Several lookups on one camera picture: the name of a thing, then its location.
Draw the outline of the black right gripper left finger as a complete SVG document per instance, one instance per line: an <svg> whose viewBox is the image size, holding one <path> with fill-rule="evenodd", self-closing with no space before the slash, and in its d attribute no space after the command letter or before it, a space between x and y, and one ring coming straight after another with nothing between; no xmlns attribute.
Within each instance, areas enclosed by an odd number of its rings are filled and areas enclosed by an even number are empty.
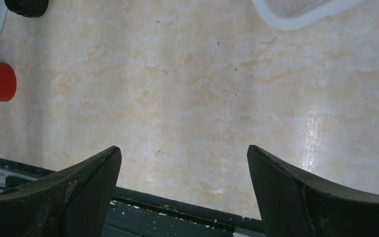
<svg viewBox="0 0 379 237"><path fill-rule="evenodd" d="M99 237L121 167L112 146L0 193L0 237Z"/></svg>

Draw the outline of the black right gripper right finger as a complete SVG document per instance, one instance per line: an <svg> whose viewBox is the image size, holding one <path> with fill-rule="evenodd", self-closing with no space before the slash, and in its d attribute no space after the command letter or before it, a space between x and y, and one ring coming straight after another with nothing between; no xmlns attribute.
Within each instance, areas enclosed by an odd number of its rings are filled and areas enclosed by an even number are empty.
<svg viewBox="0 0 379 237"><path fill-rule="evenodd" d="M258 146L247 152L268 237L379 237L379 195L291 165Z"/></svg>

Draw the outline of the stack of black lids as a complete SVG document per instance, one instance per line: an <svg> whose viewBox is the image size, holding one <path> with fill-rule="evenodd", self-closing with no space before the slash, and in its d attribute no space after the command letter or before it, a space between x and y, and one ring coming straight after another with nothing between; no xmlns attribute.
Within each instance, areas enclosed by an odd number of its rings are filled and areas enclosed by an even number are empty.
<svg viewBox="0 0 379 237"><path fill-rule="evenodd" d="M27 18L39 18L45 14L49 0L4 0L8 10Z"/></svg>

